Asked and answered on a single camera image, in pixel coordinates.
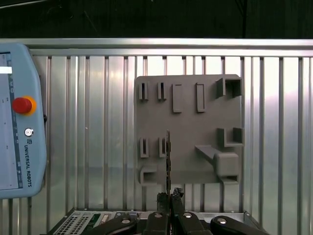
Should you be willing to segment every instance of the screw head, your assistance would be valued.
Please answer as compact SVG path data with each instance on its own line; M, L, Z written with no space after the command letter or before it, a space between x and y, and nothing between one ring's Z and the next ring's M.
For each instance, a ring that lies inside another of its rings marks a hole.
M191 218L191 213L184 213L184 217L186 217L186 218Z
M223 219L223 218L218 218L218 219L217 219L217 222L219 222L220 224L225 224L225 223L226 223L226 220Z
M31 137L31 136L34 134L34 130L31 129L31 128L26 128L25 131L24 131L24 134L25 134L27 137Z

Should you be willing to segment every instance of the metal rod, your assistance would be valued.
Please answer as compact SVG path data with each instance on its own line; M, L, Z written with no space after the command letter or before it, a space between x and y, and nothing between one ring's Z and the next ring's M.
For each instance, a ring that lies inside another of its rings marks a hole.
M10 7L15 7L15 6L31 5L31 4L35 4L35 3L44 2L44 1L49 1L49 0L36 0L36 1L29 1L29 2L16 3L16 4L12 4L12 5L0 6L0 10L5 9L5 8L10 8Z

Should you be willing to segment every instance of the red emergency stop button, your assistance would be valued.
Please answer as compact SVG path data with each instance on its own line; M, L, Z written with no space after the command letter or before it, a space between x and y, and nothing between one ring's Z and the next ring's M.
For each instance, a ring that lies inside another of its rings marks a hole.
M28 114L32 107L32 102L27 98L19 97L12 102L12 109L18 114Z

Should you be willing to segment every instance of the rectangular slot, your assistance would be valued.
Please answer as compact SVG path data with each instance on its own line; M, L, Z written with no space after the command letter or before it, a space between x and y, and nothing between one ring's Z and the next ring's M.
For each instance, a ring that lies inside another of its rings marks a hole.
M148 100L148 83L143 82L139 85L139 100Z
M167 98L164 82L158 82L157 84L157 98L159 100L166 100Z
M147 158L149 157L149 141L148 139L140 139L140 157Z
M165 138L162 139L162 154L165 154Z
M182 112L182 85L173 84L173 112Z
M156 184L157 183L157 173L156 172L144 172L143 173L144 184Z
M216 82L217 98L227 96L235 98L243 94L242 80L240 78L221 78Z
M143 154L147 154L147 149L146 149L146 139L143 139L143 147L142 147Z
M196 84L197 86L197 111L198 113L205 112L205 95L204 84Z
M159 144L159 157L160 158L165 158L165 155L166 155L165 138L158 138L158 144Z
M157 166L143 166L140 171L140 183L142 186L150 186L157 184Z
M244 143L244 131L242 128L234 128L233 129L233 139L234 142Z
M226 95L229 94L230 98L235 98L242 95L241 79L227 79L225 81Z

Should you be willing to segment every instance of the horizontal metal bar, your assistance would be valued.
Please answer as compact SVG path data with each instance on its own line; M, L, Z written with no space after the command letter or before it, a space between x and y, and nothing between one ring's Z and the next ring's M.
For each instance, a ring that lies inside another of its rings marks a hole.
M313 50L256 50L256 49L32 49L33 55L49 56L252 56L252 57L312 57Z
M0 39L0 43L19 42L30 48L241 48L241 49L311 49L311 39L151 39L151 38L61 38Z
M5 8L15 7L15 6L31 5L31 4L35 4L35 3L44 2L44 1L50 1L50 0L36 0L36 1L21 2L21 3L6 5L6 6L0 6L0 10L5 9Z

